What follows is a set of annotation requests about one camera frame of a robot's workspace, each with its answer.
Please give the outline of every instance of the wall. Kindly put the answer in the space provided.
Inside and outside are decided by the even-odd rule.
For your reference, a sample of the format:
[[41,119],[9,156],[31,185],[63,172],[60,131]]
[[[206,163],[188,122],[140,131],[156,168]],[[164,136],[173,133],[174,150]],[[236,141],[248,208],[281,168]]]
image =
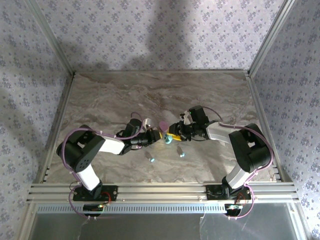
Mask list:
[[70,77],[23,1],[2,0],[0,9],[0,239],[8,240]]
[[76,71],[248,69],[283,0],[38,0]]
[[298,0],[254,76],[281,164],[320,239],[320,2]]

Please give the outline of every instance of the gray marble tabletop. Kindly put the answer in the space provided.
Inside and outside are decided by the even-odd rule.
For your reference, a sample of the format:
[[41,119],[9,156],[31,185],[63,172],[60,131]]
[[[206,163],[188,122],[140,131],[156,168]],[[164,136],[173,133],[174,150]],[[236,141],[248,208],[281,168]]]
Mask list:
[[[135,111],[143,118],[173,124],[185,110],[202,105],[218,111],[227,124],[259,124],[256,109],[243,73],[189,72],[139,73],[105,72],[76,74],[67,104],[58,144],[72,129],[82,124],[105,133],[124,129]],[[210,120],[218,117],[208,110]],[[185,152],[180,157],[178,152]],[[119,182],[220,182],[235,166],[229,144],[173,141],[155,144],[119,156],[99,152],[92,162],[104,183]],[[270,181],[272,169],[261,172],[254,180]],[[74,178],[54,154],[48,183],[71,183]]]

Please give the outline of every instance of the pink object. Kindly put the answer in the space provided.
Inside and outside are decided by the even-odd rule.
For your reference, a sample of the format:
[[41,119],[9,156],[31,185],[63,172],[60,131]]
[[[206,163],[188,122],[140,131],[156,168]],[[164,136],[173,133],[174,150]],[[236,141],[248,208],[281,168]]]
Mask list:
[[159,128],[161,129],[162,132],[167,132],[169,129],[169,124],[166,121],[161,121],[159,123]]

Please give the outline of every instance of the patterned wallpaper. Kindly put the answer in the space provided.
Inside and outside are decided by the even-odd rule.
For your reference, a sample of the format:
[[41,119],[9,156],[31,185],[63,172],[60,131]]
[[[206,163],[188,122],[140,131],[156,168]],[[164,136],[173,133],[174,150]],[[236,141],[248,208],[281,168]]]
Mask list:
[[283,168],[320,239],[319,0],[297,0],[254,80]]
[[23,1],[0,9],[0,239],[9,240],[70,77]]
[[283,0],[38,0],[76,71],[248,69]]

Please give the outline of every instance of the blue object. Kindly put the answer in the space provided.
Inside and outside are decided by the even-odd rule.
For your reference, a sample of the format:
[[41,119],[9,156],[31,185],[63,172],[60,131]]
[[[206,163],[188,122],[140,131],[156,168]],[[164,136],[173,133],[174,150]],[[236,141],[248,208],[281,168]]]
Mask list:
[[171,135],[164,135],[164,141],[165,141],[165,144],[170,144],[172,142],[172,136]]

